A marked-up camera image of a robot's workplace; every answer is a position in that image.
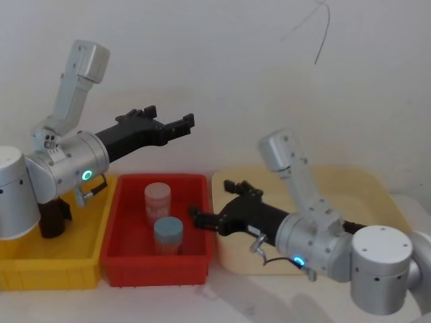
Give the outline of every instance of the white wall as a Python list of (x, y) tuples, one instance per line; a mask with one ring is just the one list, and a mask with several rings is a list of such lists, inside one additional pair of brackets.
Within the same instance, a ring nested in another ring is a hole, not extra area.
[(327, 0), (5, 1), (0, 11), (0, 145), (32, 148), (71, 43), (111, 50), (79, 125), (100, 131), (132, 108), (195, 113), (193, 135), (112, 165), (211, 172), (260, 162), (258, 138), (289, 126), (314, 163), (373, 169), (431, 209), (431, 2)]

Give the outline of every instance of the cable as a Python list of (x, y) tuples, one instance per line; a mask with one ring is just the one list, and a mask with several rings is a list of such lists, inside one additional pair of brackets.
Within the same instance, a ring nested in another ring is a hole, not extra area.
[(293, 264), (296, 268), (298, 268), (298, 269), (301, 269), (301, 268), (302, 268), (302, 266), (301, 266), (300, 264), (297, 264), (297, 263), (296, 263), (296, 262), (294, 262), (292, 259), (287, 258), (287, 257), (277, 257), (277, 258), (272, 258), (272, 259), (265, 260), (265, 261), (263, 262), (263, 266), (266, 266), (266, 265), (267, 265), (267, 264), (269, 264), (270, 262), (278, 261), (278, 260), (287, 260), (288, 262), (290, 262), (291, 264)]

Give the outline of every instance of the jar lid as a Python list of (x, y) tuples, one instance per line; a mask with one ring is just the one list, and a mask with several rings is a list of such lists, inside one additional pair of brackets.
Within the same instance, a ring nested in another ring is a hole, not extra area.
[(154, 223), (154, 237), (161, 244), (177, 244), (183, 239), (183, 223), (176, 217), (163, 217)]
[(166, 199), (170, 196), (170, 187), (165, 183), (152, 183), (145, 188), (145, 197), (150, 200)]

